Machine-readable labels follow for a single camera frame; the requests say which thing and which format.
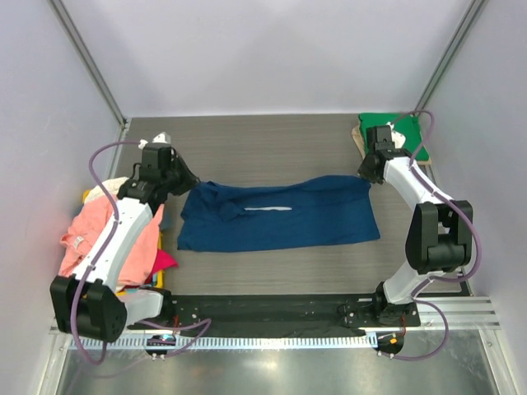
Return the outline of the blue Mickey print t-shirt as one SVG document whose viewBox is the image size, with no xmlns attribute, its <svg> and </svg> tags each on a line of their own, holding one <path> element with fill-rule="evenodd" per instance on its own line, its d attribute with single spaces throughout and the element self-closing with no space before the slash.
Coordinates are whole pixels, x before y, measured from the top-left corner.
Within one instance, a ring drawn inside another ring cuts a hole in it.
<svg viewBox="0 0 527 395">
<path fill-rule="evenodd" d="M 181 212 L 180 250 L 239 253 L 375 241 L 370 184 L 325 175 L 279 187 L 212 181 L 191 190 Z"/>
</svg>

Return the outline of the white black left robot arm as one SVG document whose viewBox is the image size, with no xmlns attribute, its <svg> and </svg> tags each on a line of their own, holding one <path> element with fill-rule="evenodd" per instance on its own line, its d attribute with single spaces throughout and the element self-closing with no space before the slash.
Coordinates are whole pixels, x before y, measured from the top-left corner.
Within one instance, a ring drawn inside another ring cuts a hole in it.
<svg viewBox="0 0 527 395">
<path fill-rule="evenodd" d="M 50 295 L 58 330 L 74 337 L 115 342 L 123 330 L 147 319 L 168 328 L 175 318 L 170 292 L 155 287 L 118 295 L 118 278 L 138 237 L 170 195 L 196 187 L 190 170 L 168 135 L 138 142 L 142 159 L 110 198 L 113 217 L 70 276 L 56 276 Z"/>
</svg>

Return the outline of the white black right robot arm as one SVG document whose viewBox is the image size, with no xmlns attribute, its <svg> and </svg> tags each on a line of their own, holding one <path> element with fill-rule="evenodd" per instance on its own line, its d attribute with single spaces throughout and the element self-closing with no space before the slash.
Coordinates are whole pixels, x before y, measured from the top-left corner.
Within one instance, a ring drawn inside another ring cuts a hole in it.
<svg viewBox="0 0 527 395">
<path fill-rule="evenodd" d="M 404 246 L 406 260 L 381 282 L 371 302 L 339 305 L 347 328 L 396 327 L 417 321 L 417 296 L 430 283 L 448 280 L 472 256 L 473 208 L 444 194 L 419 168 L 411 153 L 398 147 L 391 124 L 366 130 L 361 178 L 390 184 L 413 211 Z"/>
</svg>

